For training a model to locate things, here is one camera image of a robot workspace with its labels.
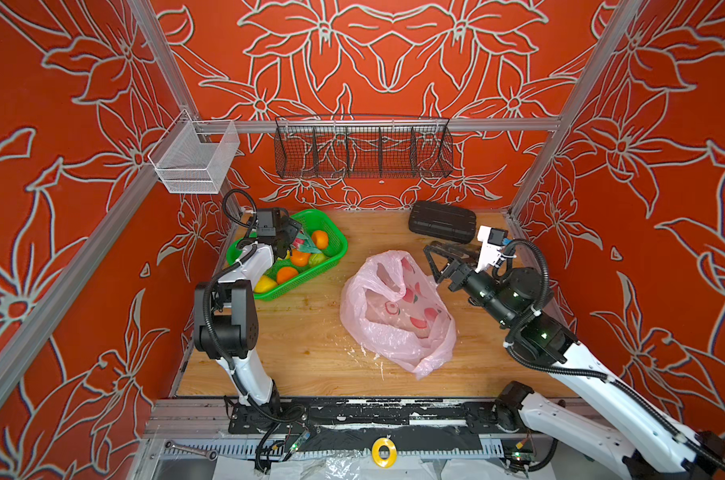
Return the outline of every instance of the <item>orange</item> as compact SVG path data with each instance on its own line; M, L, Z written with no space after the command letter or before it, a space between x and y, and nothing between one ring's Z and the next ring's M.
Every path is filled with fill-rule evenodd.
M292 266L284 266L277 272L277 283L282 285L298 274L299 270L296 270Z
M310 256L312 256L312 254L309 252L294 250L290 253L290 262L295 266L306 266L306 264L310 263Z
M322 230L315 230L315 233L312 234L312 242L314 242L320 250L325 250L328 248L328 234Z

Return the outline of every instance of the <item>black wire basket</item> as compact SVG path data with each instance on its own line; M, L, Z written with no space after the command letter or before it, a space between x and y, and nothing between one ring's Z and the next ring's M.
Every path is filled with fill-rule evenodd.
M453 172L447 118L344 114L275 121L281 178L445 178Z

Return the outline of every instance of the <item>wire mesh basket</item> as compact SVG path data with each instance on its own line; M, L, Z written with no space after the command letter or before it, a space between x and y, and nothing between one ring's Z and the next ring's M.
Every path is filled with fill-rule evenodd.
M226 122L223 134L213 136L198 132L201 123L182 110L148 155L172 194L217 193L240 147L233 121Z
M445 178L453 172L447 118L346 114L275 121L281 178Z

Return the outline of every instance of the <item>yellow tape roll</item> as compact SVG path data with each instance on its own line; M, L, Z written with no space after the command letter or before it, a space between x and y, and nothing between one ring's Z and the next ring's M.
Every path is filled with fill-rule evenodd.
M381 447L387 447L389 449L389 457L388 458L381 458L379 455L379 450ZM377 466L381 468L389 468L393 465L395 465L395 461L397 460L397 448L395 447L395 444L392 442L392 440L389 440L388 438L379 438L373 443L373 448L371 448L371 455L373 456L373 461L376 463Z

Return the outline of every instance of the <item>yellow fruit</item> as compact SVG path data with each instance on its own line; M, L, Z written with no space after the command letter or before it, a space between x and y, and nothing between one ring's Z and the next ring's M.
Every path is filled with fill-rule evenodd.
M328 248L328 234L322 230L315 230L312 234L312 242L314 242L320 250L325 250Z
M282 285L283 283L286 283L288 280L292 279L298 274L299 270L296 270L292 266L284 266L277 271L277 283L279 285Z
M311 255L309 252L300 252L294 249L290 254L290 262L295 266L306 266L306 264L310 263Z
M262 275L259 283L253 288L253 293L266 293L277 286L277 282L266 275Z

